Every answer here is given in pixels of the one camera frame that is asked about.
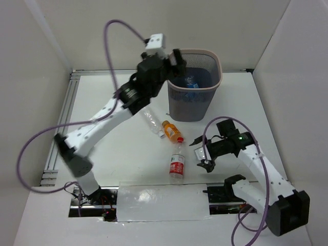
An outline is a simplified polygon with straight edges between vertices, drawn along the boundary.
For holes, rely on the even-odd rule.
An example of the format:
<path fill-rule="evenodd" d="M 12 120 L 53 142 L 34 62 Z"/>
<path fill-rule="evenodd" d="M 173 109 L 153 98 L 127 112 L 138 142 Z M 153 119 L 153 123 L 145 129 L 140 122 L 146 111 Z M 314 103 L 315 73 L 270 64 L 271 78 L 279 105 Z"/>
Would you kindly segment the red label bottle red cap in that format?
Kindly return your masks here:
<path fill-rule="evenodd" d="M 173 184 L 180 184 L 183 180 L 185 167 L 185 145 L 184 139 L 179 137 L 174 144 L 174 150 L 170 160 L 169 176 Z"/>

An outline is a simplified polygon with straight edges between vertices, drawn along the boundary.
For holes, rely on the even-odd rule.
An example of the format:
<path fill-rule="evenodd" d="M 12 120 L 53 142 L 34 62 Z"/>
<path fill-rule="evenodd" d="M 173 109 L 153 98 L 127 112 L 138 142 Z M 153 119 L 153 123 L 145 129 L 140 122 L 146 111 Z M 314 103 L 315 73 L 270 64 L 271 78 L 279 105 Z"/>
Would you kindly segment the blue label bottle white cap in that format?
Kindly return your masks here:
<path fill-rule="evenodd" d="M 183 101 L 186 103 L 199 103 L 202 102 L 202 94 L 196 92 L 187 92 L 183 96 Z"/>

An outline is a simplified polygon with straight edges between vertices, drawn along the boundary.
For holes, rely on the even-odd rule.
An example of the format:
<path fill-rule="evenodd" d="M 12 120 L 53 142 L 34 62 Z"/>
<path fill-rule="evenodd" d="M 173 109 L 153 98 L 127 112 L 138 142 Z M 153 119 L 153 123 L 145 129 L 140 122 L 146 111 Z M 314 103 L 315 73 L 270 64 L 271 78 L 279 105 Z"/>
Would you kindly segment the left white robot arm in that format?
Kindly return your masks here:
<path fill-rule="evenodd" d="M 171 62 L 167 55 L 160 57 L 158 54 L 143 53 L 137 71 L 93 116 L 90 123 L 83 123 L 66 136 L 60 133 L 54 136 L 62 160 L 78 182 L 87 203 L 96 204 L 103 195 L 92 172 L 93 165 L 88 158 L 90 151 L 111 130 L 149 105 L 165 81 L 185 75 L 186 61 L 181 51 L 174 49 L 172 54 L 175 62 Z"/>

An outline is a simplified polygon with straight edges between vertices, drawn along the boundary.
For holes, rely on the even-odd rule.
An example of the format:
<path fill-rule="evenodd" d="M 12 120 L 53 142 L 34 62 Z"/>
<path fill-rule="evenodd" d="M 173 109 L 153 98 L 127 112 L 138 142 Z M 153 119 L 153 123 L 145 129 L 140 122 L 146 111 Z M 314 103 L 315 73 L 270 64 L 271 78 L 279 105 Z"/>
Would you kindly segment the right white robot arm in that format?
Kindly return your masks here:
<path fill-rule="evenodd" d="M 208 173 L 214 170 L 218 157 L 233 154 L 251 171 L 262 190 L 252 186 L 242 175 L 231 176 L 224 181 L 224 196 L 229 201 L 244 200 L 262 214 L 260 228 L 268 227 L 276 236 L 284 235 L 309 221 L 310 197 L 306 191 L 297 191 L 275 169 L 263 154 L 258 141 L 249 128 L 241 133 L 235 126 L 237 119 L 217 117 L 219 141 L 208 139 L 203 133 L 192 145 L 199 160 L 198 166 Z"/>

